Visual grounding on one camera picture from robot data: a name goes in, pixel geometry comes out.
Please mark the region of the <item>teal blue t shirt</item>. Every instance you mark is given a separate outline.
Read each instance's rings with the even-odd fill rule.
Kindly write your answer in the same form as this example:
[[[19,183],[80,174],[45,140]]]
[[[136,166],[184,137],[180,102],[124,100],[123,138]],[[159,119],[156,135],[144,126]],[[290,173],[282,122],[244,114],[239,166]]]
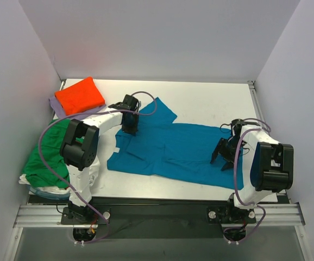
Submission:
[[[108,170],[234,188],[233,170],[221,171],[224,159],[210,163],[220,138],[227,138],[220,128],[176,123],[177,115],[159,98],[140,112],[136,135],[117,132],[119,151],[108,159]]]

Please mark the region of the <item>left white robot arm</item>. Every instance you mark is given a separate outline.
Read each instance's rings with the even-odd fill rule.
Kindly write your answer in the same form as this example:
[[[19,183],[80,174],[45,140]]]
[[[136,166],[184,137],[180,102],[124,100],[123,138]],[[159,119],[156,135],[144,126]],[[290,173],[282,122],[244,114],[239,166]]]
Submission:
[[[99,136],[116,126],[134,135],[139,122],[140,102],[125,95],[122,102],[108,106],[103,113],[84,120],[70,121],[60,147],[70,177],[69,212],[79,223],[92,220],[94,211],[86,204],[92,200],[90,166],[97,158]]]

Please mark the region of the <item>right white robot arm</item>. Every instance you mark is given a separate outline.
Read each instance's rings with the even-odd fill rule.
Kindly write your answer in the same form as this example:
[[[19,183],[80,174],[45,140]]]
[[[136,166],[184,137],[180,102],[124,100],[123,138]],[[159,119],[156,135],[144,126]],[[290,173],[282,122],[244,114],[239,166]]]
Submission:
[[[255,118],[234,119],[230,137],[221,138],[211,163],[222,157],[222,170],[233,170],[233,203],[225,206],[224,217],[236,222],[243,209],[252,209],[265,197],[288,190],[293,184],[294,148],[271,137],[271,127]]]

